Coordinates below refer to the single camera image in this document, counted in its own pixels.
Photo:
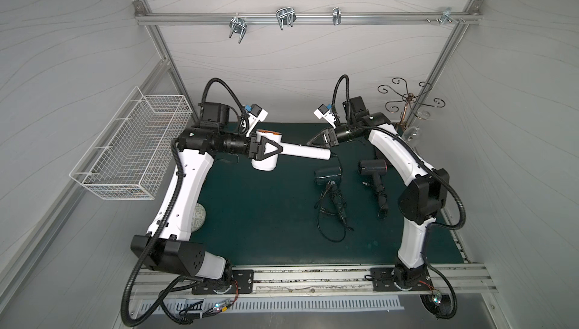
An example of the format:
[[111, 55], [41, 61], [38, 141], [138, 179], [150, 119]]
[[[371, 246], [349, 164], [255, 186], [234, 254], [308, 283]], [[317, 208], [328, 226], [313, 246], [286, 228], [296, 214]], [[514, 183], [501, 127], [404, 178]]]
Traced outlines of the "white hair dryer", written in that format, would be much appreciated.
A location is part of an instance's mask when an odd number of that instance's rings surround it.
[[267, 130], [258, 130], [256, 135], [258, 136], [265, 136], [277, 143], [280, 143], [283, 147], [283, 152], [271, 157], [267, 160], [263, 161], [256, 161], [252, 160], [251, 164], [254, 169], [264, 171], [264, 172], [271, 172], [277, 166], [278, 157], [280, 155], [292, 156], [292, 157], [302, 157], [314, 160], [329, 160], [331, 157], [331, 151], [327, 148], [317, 148], [317, 147], [308, 147], [299, 144], [289, 144], [282, 142], [282, 134], [275, 131], [267, 131]]

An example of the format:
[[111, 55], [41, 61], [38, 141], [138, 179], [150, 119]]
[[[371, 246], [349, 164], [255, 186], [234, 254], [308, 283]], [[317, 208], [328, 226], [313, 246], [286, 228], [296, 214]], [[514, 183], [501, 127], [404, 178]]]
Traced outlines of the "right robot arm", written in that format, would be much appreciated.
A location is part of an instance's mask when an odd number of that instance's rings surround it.
[[371, 114], [363, 98], [352, 98], [346, 74], [339, 77], [331, 104], [321, 105], [315, 116], [330, 127], [311, 138], [309, 146], [332, 148], [365, 138], [403, 179], [406, 188], [398, 199], [403, 236], [391, 277], [400, 290], [410, 290], [432, 270], [425, 251], [429, 230], [458, 230], [466, 223], [464, 202], [450, 185], [448, 172], [426, 163], [384, 114]]

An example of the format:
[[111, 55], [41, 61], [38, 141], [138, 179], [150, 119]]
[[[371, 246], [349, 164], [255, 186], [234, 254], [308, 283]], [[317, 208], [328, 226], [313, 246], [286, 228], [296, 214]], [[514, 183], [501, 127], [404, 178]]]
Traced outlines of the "dark green hair dryer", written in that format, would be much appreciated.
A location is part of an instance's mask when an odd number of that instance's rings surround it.
[[348, 227], [346, 207], [347, 202], [340, 190], [342, 169], [339, 166], [327, 167], [315, 171], [315, 184], [324, 189], [315, 208], [325, 215], [335, 216], [339, 222]]

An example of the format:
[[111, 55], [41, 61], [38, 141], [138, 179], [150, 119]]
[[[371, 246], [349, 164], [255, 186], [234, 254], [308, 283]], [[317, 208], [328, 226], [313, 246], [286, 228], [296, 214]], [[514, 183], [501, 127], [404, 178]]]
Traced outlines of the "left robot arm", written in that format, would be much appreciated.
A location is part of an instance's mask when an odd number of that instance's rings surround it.
[[[230, 107], [207, 101], [215, 84], [222, 86], [239, 107], [238, 128], [234, 132], [225, 130]], [[269, 172], [277, 165], [274, 161], [277, 156], [285, 151], [278, 134], [268, 137], [265, 133], [253, 131], [264, 110], [255, 104], [248, 108], [241, 106], [238, 96], [220, 78], [214, 77], [207, 82], [200, 109], [198, 123], [186, 128], [170, 142], [175, 172], [161, 205], [161, 217], [152, 223], [147, 234], [136, 235], [131, 243], [137, 263], [125, 285], [120, 311], [122, 322], [127, 327], [143, 324], [158, 308], [167, 308], [164, 300], [169, 294], [192, 289], [198, 282], [223, 291], [235, 285], [232, 264], [190, 240], [191, 219], [203, 184], [219, 153], [241, 154], [257, 164], [263, 163], [264, 171]], [[143, 267], [176, 277], [159, 292], [146, 312], [133, 315], [130, 311], [131, 294]]]

